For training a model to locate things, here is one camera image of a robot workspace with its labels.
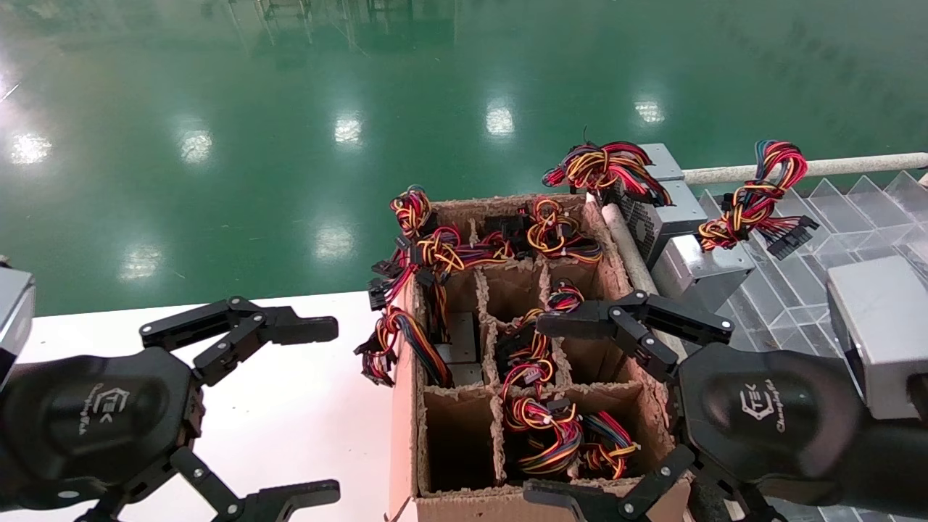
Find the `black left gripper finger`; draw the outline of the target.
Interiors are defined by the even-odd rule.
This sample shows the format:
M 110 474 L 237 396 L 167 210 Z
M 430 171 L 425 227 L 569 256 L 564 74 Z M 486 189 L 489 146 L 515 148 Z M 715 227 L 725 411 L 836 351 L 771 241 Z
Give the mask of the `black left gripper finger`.
M 266 344 L 333 341 L 339 324 L 331 316 L 302 318 L 292 307 L 261 307 L 236 295 L 143 325 L 140 335 L 143 347 L 168 352 L 216 338 L 195 357 L 193 369 L 196 382 L 214 386 Z

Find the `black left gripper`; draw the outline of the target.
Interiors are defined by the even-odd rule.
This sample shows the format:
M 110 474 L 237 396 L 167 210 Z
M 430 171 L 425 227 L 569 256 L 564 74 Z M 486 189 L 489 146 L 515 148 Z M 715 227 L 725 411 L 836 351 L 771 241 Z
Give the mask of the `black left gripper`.
M 118 521 L 175 476 L 213 521 L 289 521 L 341 499 L 334 479 L 236 496 L 192 449 L 204 412 L 192 369 L 159 348 L 14 366 L 2 390 L 2 510 L 97 501 L 80 521 Z

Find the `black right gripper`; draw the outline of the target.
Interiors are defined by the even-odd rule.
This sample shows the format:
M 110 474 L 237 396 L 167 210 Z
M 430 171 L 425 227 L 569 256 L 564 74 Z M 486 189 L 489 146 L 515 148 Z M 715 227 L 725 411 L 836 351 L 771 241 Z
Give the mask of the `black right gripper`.
M 640 290 L 544 312 L 536 329 L 552 338 L 610 339 L 661 383 L 673 379 L 682 359 L 656 331 L 709 346 L 677 368 L 677 417 L 689 445 L 673 449 L 623 497 L 532 479 L 523 486 L 525 501 L 564 508 L 577 521 L 650 521 L 650 509 L 690 469 L 732 494 L 745 521 L 782 521 L 762 493 L 789 501 L 837 498 L 841 459 L 865 416 L 841 360 L 736 350 L 725 346 L 730 320 Z

